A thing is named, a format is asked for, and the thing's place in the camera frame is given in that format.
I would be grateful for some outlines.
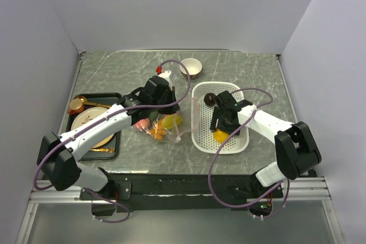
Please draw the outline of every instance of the transparent bag of fruit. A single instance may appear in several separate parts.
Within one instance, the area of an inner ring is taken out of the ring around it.
[[[153,112],[149,118],[140,120],[133,127],[147,133],[156,141],[178,143],[183,134],[198,130],[200,121],[196,97],[183,99],[179,106],[180,111],[175,114],[164,115]]]

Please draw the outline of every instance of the yellow lemon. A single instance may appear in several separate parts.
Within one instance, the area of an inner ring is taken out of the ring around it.
[[[177,126],[182,122],[182,118],[177,114],[169,114],[162,119],[161,126],[163,129],[174,128],[174,120],[176,120]]]
[[[213,132],[213,138],[219,143],[223,143],[228,136],[229,134],[224,131],[216,130]]]

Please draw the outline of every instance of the black tray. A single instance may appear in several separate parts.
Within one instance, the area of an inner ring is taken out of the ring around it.
[[[90,100],[90,102],[97,102],[106,105],[113,105],[116,101],[122,97],[119,93],[96,93],[96,94],[78,94],[77,96],[82,95],[83,97]],[[93,108],[94,106],[85,105],[85,110],[89,108]],[[71,130],[71,125],[73,124],[75,118],[78,114],[69,115],[69,119],[67,120],[66,131]],[[100,151],[88,151],[80,160],[103,160],[103,159],[111,159],[118,154],[120,150],[120,139],[121,139],[121,131],[118,131],[114,134],[113,138],[99,148],[114,148],[113,153],[106,153]]]

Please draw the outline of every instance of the tray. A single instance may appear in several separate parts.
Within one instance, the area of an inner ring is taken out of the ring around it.
[[[223,91],[235,91],[240,89],[235,84],[229,82],[218,82],[218,81],[207,81],[201,82],[192,90],[192,97],[198,98],[198,109],[200,111],[200,115],[193,114],[191,115],[191,124],[195,125],[195,119],[200,119],[200,124],[198,126],[198,131],[192,132],[192,142],[200,151],[204,151],[205,153],[216,153],[218,147],[220,147],[220,143],[218,143],[212,136],[212,132],[210,131],[210,123],[213,113],[213,107],[209,107],[204,102],[204,96],[207,93],[219,94]],[[243,100],[244,95],[242,91],[238,93],[234,93],[233,97],[237,100]],[[237,154],[243,151],[249,143],[249,132],[248,128],[244,127],[240,131],[239,136],[235,136],[231,138],[228,143],[220,151],[220,154]]]
[[[78,94],[77,96],[82,95],[87,98],[91,102],[97,102],[101,104],[113,105],[116,101],[122,97],[119,93],[95,93],[95,94]],[[94,106],[85,105],[85,110],[89,108],[93,108]],[[66,131],[71,130],[71,125],[73,124],[76,116],[78,114],[69,115],[69,119],[67,120]],[[120,139],[121,139],[121,131],[116,132],[113,135],[113,138],[99,148],[114,148],[113,153],[105,153],[100,151],[88,151],[80,160],[104,160],[114,158],[118,151],[120,150]]]

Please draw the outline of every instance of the dark round fruit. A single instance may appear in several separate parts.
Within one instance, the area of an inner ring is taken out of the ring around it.
[[[215,97],[216,95],[213,93],[208,93],[204,97],[204,102],[207,106],[214,106],[215,105]]]

